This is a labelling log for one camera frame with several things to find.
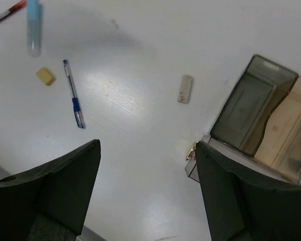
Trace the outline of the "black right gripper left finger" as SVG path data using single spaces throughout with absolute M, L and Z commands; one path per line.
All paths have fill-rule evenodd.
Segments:
M 100 141 L 30 170 L 0 166 L 0 240 L 76 240 L 100 164 Z

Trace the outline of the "blue pen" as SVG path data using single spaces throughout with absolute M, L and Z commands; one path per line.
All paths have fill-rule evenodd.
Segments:
M 72 73 L 71 73 L 70 65 L 69 65 L 69 62 L 68 62 L 67 59 L 63 60 L 63 66 L 64 66 L 64 71 L 65 71 L 65 74 L 66 74 L 68 84 L 70 86 L 71 100 L 72 100 L 72 103 L 73 103 L 73 112 L 74 112 L 74 116 L 75 116 L 75 119 L 76 119 L 77 126 L 78 126 L 78 128 L 85 129 L 85 123 L 84 123 L 84 119 L 83 119 L 83 115 L 82 115 L 82 110 L 81 110 L 79 99 L 78 99 L 78 96 L 77 96 L 77 92 L 76 92 L 73 76 L 72 76 Z

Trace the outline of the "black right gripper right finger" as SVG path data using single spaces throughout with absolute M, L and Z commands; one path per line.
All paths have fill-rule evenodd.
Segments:
M 196 163 L 212 240 L 301 240 L 301 186 L 237 163 L 204 142 Z

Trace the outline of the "red pen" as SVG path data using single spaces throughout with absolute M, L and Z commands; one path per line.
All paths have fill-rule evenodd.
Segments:
M 8 18 L 9 16 L 15 14 L 16 12 L 20 11 L 21 9 L 23 9 L 27 4 L 26 0 L 22 0 L 19 1 L 18 3 L 16 3 L 15 5 L 13 5 L 12 7 L 10 7 L 8 10 L 2 12 L 0 14 L 0 23 L 5 20 L 6 18 Z

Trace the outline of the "blue glue stick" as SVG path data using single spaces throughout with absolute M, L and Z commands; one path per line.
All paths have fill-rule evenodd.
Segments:
M 32 57 L 41 53 L 41 4 L 38 0 L 27 3 L 27 51 Z

